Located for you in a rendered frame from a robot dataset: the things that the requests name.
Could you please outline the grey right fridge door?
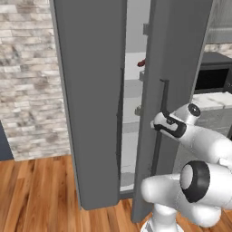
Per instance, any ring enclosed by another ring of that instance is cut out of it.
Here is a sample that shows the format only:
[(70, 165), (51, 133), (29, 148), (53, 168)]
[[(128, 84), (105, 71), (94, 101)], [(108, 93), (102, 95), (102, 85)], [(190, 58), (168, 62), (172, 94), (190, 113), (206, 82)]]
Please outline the grey right fridge door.
[[(208, 36), (214, 0), (151, 0), (149, 35), (140, 113), (131, 221), (141, 222), (152, 205), (140, 184), (150, 177), (157, 131), (150, 122), (160, 112), (164, 83), (169, 80), (167, 110), (191, 101)], [(156, 174), (170, 174), (179, 143), (162, 134)]]

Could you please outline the grey left fridge door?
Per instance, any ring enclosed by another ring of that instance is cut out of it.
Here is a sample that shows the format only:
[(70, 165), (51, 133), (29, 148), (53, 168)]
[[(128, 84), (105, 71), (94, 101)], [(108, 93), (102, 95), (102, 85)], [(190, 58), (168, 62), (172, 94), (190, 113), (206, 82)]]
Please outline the grey left fridge door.
[(80, 207), (121, 199), (116, 158), (127, 0), (50, 0)]

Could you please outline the fridge with white interior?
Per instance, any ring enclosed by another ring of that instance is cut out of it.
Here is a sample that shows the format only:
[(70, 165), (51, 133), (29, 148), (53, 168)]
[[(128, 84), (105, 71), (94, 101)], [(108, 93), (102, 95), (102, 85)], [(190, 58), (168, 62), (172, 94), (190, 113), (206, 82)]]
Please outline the fridge with white interior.
[(143, 68), (137, 63), (146, 57), (147, 36), (144, 25), (150, 18), (150, 0), (127, 0), (126, 52), (121, 151), (121, 192), (133, 191), (140, 117)]

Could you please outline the dark blue cupboard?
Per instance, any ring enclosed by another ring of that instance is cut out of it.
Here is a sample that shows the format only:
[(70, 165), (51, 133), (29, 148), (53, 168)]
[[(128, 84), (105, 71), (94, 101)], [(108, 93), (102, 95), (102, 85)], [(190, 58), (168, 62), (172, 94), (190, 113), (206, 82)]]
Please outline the dark blue cupboard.
[(4, 127), (0, 121), (0, 161), (12, 160), (13, 158), (14, 156), (5, 135)]

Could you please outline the grey wall cupboards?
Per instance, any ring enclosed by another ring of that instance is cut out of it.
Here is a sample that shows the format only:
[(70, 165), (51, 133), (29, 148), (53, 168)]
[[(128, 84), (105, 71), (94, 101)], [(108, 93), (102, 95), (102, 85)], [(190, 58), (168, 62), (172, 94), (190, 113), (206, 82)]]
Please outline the grey wall cupboards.
[(232, 0), (216, 0), (207, 44), (232, 44)]

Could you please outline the grey fridge door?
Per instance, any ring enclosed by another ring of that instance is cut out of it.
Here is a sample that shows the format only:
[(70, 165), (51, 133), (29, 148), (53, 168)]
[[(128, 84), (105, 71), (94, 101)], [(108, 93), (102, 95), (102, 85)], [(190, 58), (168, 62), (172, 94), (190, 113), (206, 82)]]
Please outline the grey fridge door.
[[(149, 35), (140, 113), (131, 221), (141, 222), (152, 205), (140, 184), (150, 177), (157, 131), (150, 122), (160, 112), (164, 83), (169, 80), (167, 110), (191, 101), (208, 36), (214, 0), (151, 0)], [(170, 174), (179, 143), (162, 134), (156, 174)]]
[(80, 207), (121, 199), (116, 158), (127, 0), (50, 0)]

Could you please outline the black microwave oven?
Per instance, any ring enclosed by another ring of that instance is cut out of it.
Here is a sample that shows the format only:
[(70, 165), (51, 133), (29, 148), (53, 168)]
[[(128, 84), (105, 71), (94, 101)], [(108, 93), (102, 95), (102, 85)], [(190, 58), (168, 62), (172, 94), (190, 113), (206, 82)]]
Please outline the black microwave oven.
[(232, 58), (217, 52), (205, 52), (194, 93), (212, 92), (232, 94)]

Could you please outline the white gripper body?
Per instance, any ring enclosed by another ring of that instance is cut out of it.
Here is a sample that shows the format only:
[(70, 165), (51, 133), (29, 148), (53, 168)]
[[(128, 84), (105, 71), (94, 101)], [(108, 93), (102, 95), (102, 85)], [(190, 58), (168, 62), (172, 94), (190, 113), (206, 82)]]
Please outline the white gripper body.
[(185, 122), (167, 111), (159, 112), (150, 124), (152, 129), (162, 132), (174, 139), (181, 138), (187, 129)]

